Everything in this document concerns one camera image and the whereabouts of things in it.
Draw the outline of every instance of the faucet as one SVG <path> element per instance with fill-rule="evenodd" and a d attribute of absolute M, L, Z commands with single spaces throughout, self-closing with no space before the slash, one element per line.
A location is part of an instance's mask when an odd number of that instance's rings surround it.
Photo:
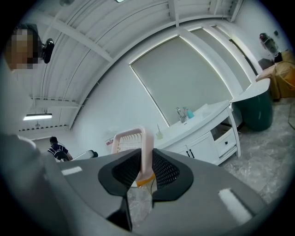
<path fill-rule="evenodd" d="M 185 122 L 185 118 L 186 118 L 185 113 L 183 112 L 183 115 L 181 115 L 181 110 L 178 107 L 176 107 L 176 111 L 178 113 L 178 116 L 179 116 L 179 119 L 180 119 L 181 123 Z"/>

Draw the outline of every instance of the floor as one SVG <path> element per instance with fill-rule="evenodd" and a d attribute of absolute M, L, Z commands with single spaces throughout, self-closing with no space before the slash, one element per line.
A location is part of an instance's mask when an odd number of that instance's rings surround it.
<path fill-rule="evenodd" d="M 243 127 L 239 131 L 241 157 L 232 156 L 220 165 L 268 203 L 283 196 L 295 170 L 295 130 L 288 123 L 295 117 L 294 106 L 295 98 L 274 103 L 273 123 L 267 130 Z"/>

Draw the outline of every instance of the white vanity cabinet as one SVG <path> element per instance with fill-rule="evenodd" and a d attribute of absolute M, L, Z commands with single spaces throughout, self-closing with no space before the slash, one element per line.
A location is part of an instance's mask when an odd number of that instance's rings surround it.
<path fill-rule="evenodd" d="M 241 155 L 236 124 L 228 102 L 207 105 L 202 108 L 202 114 L 206 115 L 200 115 L 197 111 L 194 114 L 195 120 L 192 118 L 192 121 L 168 128 L 164 137 L 170 137 L 158 142 L 156 148 L 215 165 L 234 153 L 238 157 Z M 231 126 L 221 124 L 225 119 Z"/>

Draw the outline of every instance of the curved ceiling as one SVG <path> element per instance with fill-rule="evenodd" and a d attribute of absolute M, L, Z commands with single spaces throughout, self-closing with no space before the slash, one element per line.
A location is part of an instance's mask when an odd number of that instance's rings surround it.
<path fill-rule="evenodd" d="M 18 73 L 35 100 L 31 112 L 53 114 L 39 121 L 39 129 L 70 128 L 101 76 L 143 39 L 189 20 L 230 18 L 237 1 L 75 0 L 68 7 L 61 7 L 59 0 L 39 1 L 22 22 L 37 24 L 42 41 L 47 34 L 55 48 L 49 64 Z M 36 130 L 35 125 L 24 122 L 21 131 Z"/>

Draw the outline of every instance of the cabinet door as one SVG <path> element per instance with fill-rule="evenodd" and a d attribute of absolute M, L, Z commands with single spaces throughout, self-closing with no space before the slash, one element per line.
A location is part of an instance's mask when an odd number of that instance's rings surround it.
<path fill-rule="evenodd" d="M 192 155 L 189 153 L 186 146 L 176 150 L 174 153 L 178 153 L 178 154 L 181 154 L 181 155 L 187 156 L 187 157 L 192 157 Z"/>
<path fill-rule="evenodd" d="M 217 149 L 211 132 L 186 145 L 190 156 L 195 159 L 216 164 L 219 161 Z"/>

